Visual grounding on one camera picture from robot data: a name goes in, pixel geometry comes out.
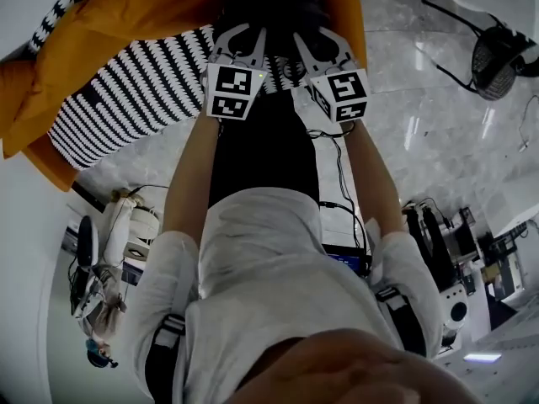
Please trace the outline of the person's white shirt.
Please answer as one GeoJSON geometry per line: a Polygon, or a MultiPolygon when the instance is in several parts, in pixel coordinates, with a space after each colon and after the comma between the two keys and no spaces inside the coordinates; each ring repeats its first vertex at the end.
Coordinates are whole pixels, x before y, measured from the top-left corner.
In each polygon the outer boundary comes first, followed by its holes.
{"type": "Polygon", "coordinates": [[[374,334],[405,348],[388,309],[376,298],[397,290],[419,323],[424,356],[440,351],[440,294],[414,238],[385,235],[375,271],[361,279],[329,257],[317,204],[288,189],[246,189],[207,213],[195,242],[167,231],[150,247],[125,318],[125,361],[147,390],[146,360],[165,316],[184,318],[171,389],[173,404],[220,404],[269,347],[332,329],[374,334]]]}

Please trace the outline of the person's chin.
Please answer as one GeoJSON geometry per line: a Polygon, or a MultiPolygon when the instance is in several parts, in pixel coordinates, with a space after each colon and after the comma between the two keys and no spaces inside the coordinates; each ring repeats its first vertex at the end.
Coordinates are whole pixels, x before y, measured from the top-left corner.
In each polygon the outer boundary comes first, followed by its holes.
{"type": "Polygon", "coordinates": [[[224,404],[481,404],[454,375],[356,329],[263,352],[224,404]]]}

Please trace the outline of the white machine base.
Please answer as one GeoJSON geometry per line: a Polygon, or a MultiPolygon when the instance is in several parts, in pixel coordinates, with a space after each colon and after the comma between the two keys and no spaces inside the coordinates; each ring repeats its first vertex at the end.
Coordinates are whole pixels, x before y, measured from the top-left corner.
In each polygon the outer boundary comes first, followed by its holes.
{"type": "Polygon", "coordinates": [[[456,341],[468,313],[467,292],[464,285],[459,283],[442,291],[440,298],[444,320],[441,346],[449,348],[456,341]]]}

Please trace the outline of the cluttered equipment rack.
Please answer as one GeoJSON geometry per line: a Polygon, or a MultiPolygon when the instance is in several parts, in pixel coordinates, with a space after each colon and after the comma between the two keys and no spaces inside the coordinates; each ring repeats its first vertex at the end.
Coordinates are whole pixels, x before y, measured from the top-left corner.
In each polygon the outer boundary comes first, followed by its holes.
{"type": "Polygon", "coordinates": [[[448,251],[456,265],[457,282],[463,285],[466,295],[474,295],[480,288],[473,278],[478,270],[487,297],[506,303],[525,290],[517,241],[527,238],[530,230],[539,233],[539,225],[529,219],[498,237],[490,231],[478,237],[473,229],[475,224],[468,207],[460,209],[451,219],[442,218],[443,234],[449,237],[448,251]]]}

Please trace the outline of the dark round-back chair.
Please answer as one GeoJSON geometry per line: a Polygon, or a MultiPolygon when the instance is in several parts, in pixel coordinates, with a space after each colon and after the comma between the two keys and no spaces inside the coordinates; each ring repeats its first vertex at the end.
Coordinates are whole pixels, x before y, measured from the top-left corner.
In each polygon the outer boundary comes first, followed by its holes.
{"type": "Polygon", "coordinates": [[[539,77],[539,56],[527,62],[524,54],[539,44],[495,19],[495,25],[481,29],[463,17],[429,0],[421,3],[466,25],[476,36],[472,51],[471,79],[464,83],[452,72],[435,63],[440,72],[460,87],[488,101],[502,99],[512,89],[517,77],[539,77]]]}

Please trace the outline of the person's black trousers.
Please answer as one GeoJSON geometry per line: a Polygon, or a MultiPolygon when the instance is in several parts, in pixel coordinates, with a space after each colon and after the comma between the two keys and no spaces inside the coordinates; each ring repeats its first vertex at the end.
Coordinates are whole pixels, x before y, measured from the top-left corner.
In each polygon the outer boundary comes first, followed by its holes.
{"type": "Polygon", "coordinates": [[[209,206],[256,188],[289,189],[320,201],[315,147],[290,90],[256,98],[244,121],[222,123],[209,206]]]}

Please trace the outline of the black screen device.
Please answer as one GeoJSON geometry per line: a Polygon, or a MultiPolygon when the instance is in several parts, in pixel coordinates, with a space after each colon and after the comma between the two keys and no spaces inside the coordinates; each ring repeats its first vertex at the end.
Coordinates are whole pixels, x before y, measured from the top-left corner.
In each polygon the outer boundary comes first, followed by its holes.
{"type": "Polygon", "coordinates": [[[356,275],[366,278],[371,272],[372,256],[362,247],[323,244],[328,256],[346,264],[356,275]]]}

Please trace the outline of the person's left forearm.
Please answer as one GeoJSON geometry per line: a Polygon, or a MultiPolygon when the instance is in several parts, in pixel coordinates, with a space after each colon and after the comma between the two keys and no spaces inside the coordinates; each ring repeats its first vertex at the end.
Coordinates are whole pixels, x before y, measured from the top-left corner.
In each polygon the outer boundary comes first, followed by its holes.
{"type": "Polygon", "coordinates": [[[163,231],[179,231],[200,244],[207,214],[219,123],[200,114],[169,185],[163,231]]]}

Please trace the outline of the orange striped sofa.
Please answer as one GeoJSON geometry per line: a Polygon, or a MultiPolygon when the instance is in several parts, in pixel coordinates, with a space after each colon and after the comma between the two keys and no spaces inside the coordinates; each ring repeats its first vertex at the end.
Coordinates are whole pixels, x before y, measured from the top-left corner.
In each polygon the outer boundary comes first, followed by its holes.
{"type": "Polygon", "coordinates": [[[130,21],[137,6],[118,1],[125,5],[120,35],[129,43],[61,101],[44,138],[22,151],[61,190],[103,157],[200,111],[212,22],[172,36],[133,39],[130,21]]]}

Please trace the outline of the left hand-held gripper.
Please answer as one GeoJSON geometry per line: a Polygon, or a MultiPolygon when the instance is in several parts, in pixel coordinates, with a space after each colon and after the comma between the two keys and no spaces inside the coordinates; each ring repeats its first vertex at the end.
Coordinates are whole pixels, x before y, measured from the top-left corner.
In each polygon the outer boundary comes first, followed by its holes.
{"type": "MultiPolygon", "coordinates": [[[[222,33],[214,43],[214,61],[233,61],[230,41],[248,29],[248,23],[237,25],[222,33]]],[[[206,114],[210,117],[246,120],[255,98],[261,90],[267,72],[261,68],[264,62],[266,28],[262,28],[251,55],[251,67],[240,63],[209,63],[206,73],[206,114]]]]}

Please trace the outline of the person's right forearm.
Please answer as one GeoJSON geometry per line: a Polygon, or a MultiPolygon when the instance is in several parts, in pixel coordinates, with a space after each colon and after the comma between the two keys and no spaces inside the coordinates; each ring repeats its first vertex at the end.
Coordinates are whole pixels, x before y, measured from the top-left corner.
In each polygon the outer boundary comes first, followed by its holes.
{"type": "Polygon", "coordinates": [[[367,129],[360,120],[340,126],[362,218],[375,220],[382,237],[404,231],[396,185],[367,129]]]}

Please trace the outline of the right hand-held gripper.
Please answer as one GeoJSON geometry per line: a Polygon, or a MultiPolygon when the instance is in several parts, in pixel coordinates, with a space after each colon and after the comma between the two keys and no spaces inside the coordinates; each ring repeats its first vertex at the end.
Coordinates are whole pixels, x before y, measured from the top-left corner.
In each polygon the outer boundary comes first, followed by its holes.
{"type": "Polygon", "coordinates": [[[317,76],[309,80],[313,100],[332,123],[342,124],[359,120],[365,116],[371,96],[366,70],[356,68],[357,60],[345,38],[324,27],[320,27],[319,32],[331,39],[339,49],[336,67],[327,69],[322,75],[320,75],[321,62],[312,55],[304,39],[298,33],[293,34],[307,75],[317,76]]]}

